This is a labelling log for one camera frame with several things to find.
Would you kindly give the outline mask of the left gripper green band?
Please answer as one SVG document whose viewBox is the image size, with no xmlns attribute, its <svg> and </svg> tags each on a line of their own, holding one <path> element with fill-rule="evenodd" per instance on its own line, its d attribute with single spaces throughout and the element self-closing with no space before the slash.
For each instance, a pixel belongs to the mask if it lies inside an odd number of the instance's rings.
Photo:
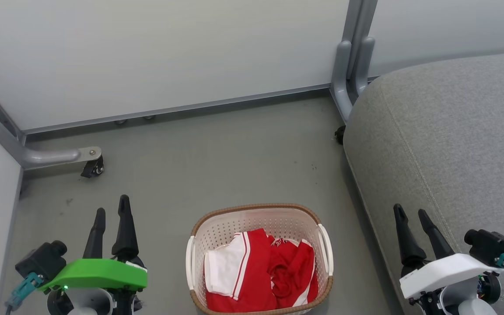
<svg viewBox="0 0 504 315">
<path fill-rule="evenodd" d="M 50 315 L 136 315 L 143 307 L 137 297 L 147 287 L 145 265 L 138 258 L 139 247 L 130 199 L 121 195 L 119 227 L 112 255 L 102 259 L 106 229 L 105 209 L 97 209 L 82 259 L 69 263 L 48 284 Z"/>
</svg>

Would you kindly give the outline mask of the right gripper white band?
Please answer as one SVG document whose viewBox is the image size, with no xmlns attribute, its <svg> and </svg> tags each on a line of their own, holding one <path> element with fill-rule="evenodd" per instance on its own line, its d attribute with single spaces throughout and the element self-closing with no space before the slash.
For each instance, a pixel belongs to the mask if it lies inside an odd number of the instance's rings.
<svg viewBox="0 0 504 315">
<path fill-rule="evenodd" d="M 421 226 L 428 235 L 436 261 L 426 263 L 409 228 L 408 217 L 397 203 L 393 207 L 402 264 L 400 287 L 405 299 L 419 305 L 426 315 L 495 315 L 479 298 L 480 276 L 500 273 L 470 255 L 455 254 L 424 209 L 418 210 Z"/>
</svg>

